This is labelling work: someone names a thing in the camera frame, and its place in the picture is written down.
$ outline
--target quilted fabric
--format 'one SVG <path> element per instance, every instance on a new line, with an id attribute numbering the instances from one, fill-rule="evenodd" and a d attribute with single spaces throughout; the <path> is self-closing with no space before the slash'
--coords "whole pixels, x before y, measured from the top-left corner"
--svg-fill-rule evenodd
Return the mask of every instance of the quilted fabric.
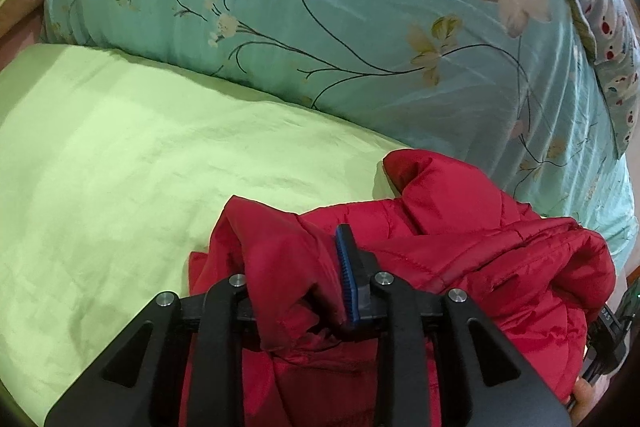
<path id="1" fill-rule="evenodd" d="M 414 287 L 465 289 L 527 357 L 558 398 L 582 365 L 587 321 L 613 290 L 603 238 L 572 218 L 541 219 L 482 172 L 437 153 L 389 153 L 395 200 L 318 208 L 302 216 L 232 198 L 209 253 L 190 258 L 190 290 L 245 273 L 262 351 L 243 355 L 247 427 L 372 425 L 376 343 L 340 343 L 313 327 L 312 292 L 344 320 L 333 234 L 349 223 L 383 270 Z M 433 424 L 438 386 L 428 363 Z"/>

